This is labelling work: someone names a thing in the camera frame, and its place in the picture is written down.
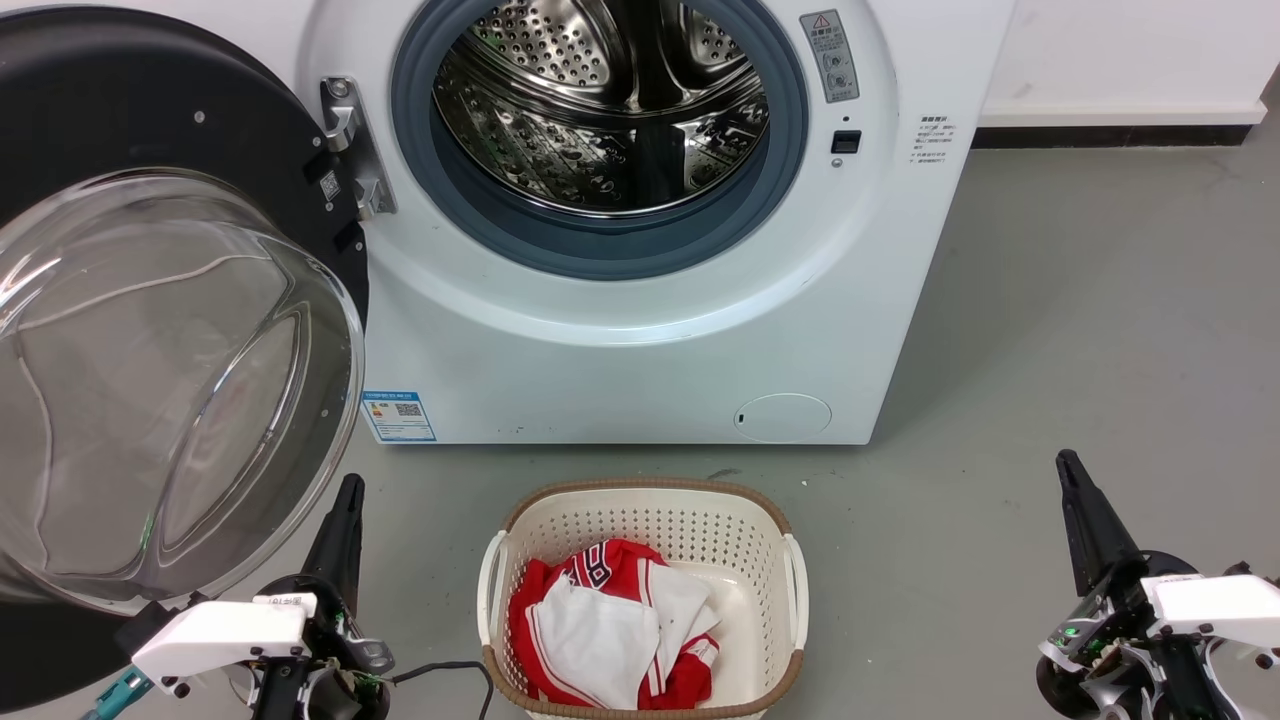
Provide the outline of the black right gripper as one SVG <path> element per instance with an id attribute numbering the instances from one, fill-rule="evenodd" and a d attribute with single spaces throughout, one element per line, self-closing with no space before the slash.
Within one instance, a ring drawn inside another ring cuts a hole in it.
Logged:
<path id="1" fill-rule="evenodd" d="M 1066 720 L 1243 720 L 1213 670 L 1226 641 L 1146 632 L 1153 614 L 1140 580 L 1198 573 L 1169 553 L 1139 553 L 1074 450 L 1057 452 L 1056 471 L 1082 600 L 1039 646 L 1041 697 Z"/>

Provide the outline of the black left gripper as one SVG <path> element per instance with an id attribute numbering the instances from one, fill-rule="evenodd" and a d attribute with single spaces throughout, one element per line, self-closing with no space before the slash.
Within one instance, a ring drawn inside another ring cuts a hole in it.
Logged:
<path id="1" fill-rule="evenodd" d="M 301 639 L 250 661 L 251 720 L 387 720 L 394 667 L 385 642 L 367 637 L 355 618 L 364 551 L 362 477 L 344 477 L 321 521 L 301 574 L 265 585 L 259 596 L 312 594 L 315 611 Z"/>

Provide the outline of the black round glass washer door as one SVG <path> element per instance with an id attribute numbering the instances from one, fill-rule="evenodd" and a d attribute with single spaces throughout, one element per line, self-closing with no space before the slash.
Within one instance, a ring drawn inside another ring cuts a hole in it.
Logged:
<path id="1" fill-rule="evenodd" d="M 0 3 L 0 716 L 301 574 L 334 503 L 367 222 L 289 55 L 255 0 Z"/>

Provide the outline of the white front-load washing machine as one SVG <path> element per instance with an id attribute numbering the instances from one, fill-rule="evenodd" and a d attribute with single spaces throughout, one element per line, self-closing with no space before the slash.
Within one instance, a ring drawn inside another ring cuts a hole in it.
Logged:
<path id="1" fill-rule="evenodd" d="M 365 225 L 365 389 L 419 393 L 440 445 L 731 445 L 746 402 L 801 393 L 810 445 L 864 445 L 916 314 L 1018 0 L 765 0 L 810 115 L 767 222 L 668 275 L 521 266 L 436 210 L 390 126 L 396 51 L 422 0 L 255 0 L 283 20 L 285 81 L 356 79 L 398 202 Z M 800 15 L 836 9 L 860 97 L 826 102 Z M 832 133 L 860 129 L 854 155 Z"/>

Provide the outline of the metal door hinge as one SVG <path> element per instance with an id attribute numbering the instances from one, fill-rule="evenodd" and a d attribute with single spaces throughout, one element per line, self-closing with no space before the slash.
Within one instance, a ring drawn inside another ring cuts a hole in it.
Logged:
<path id="1" fill-rule="evenodd" d="M 356 79 L 326 76 L 320 81 L 319 97 L 326 146 L 352 174 L 360 219 L 397 214 L 398 202 Z"/>

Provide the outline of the blue energy label sticker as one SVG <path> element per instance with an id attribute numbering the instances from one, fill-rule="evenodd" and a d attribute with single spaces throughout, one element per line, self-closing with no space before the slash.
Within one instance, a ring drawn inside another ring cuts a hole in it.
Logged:
<path id="1" fill-rule="evenodd" d="M 361 407 L 375 441 L 380 445 L 429 445 L 436 434 L 422 401 L 410 391 L 361 393 Z"/>

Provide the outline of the teal connector piece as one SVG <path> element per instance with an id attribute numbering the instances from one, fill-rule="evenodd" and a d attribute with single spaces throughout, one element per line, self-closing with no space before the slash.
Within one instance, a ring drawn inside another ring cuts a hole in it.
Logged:
<path id="1" fill-rule="evenodd" d="M 145 697 L 154 682 L 134 666 L 128 666 L 78 720 L 116 720 L 128 707 Z"/>

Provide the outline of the red and white jersey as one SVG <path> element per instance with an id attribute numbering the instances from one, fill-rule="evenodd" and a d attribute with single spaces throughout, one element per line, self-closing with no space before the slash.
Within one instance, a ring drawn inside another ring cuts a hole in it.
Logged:
<path id="1" fill-rule="evenodd" d="M 684 711 L 713 692 L 713 591 L 657 551 L 605 539 L 550 565 L 530 560 L 508 602 L 527 697 L 614 711 Z"/>

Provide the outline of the round white filter cover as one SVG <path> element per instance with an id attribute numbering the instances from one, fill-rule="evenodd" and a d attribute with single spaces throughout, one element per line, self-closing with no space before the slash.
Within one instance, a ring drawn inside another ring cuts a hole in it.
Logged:
<path id="1" fill-rule="evenodd" d="M 801 393 L 773 393 L 754 398 L 733 415 L 735 429 L 748 439 L 791 445 L 820 436 L 832 410 L 820 398 Z"/>

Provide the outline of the cream plastic laundry basket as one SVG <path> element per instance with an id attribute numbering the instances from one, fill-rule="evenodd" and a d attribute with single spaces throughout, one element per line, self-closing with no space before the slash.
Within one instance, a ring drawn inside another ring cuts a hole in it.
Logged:
<path id="1" fill-rule="evenodd" d="M 550 565 L 623 539 L 707 582 L 719 615 L 712 697 L 692 710 L 614 711 L 527 697 L 509 647 L 508 602 L 532 559 Z M 507 518 L 486 548 L 477 583 L 477 633 L 495 688 L 531 720 L 762 720 L 794 687 L 804 662 L 809 584 L 782 511 L 753 489 L 671 478 L 548 486 Z"/>

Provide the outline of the steel perforated washer drum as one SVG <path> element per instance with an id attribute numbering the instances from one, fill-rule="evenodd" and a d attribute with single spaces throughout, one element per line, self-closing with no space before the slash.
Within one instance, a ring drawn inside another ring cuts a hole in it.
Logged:
<path id="1" fill-rule="evenodd" d="M 681 0 L 503 0 L 451 45 L 433 97 L 477 168 L 576 217 L 699 199 L 771 119 L 748 54 Z"/>

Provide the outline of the grey warning sticker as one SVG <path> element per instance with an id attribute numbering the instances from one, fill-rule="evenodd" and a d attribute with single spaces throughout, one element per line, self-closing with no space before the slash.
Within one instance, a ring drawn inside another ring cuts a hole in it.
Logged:
<path id="1" fill-rule="evenodd" d="M 849 36 L 836 9 L 800 15 L 806 41 L 814 56 L 826 102 L 845 102 L 860 97 L 858 72 Z"/>

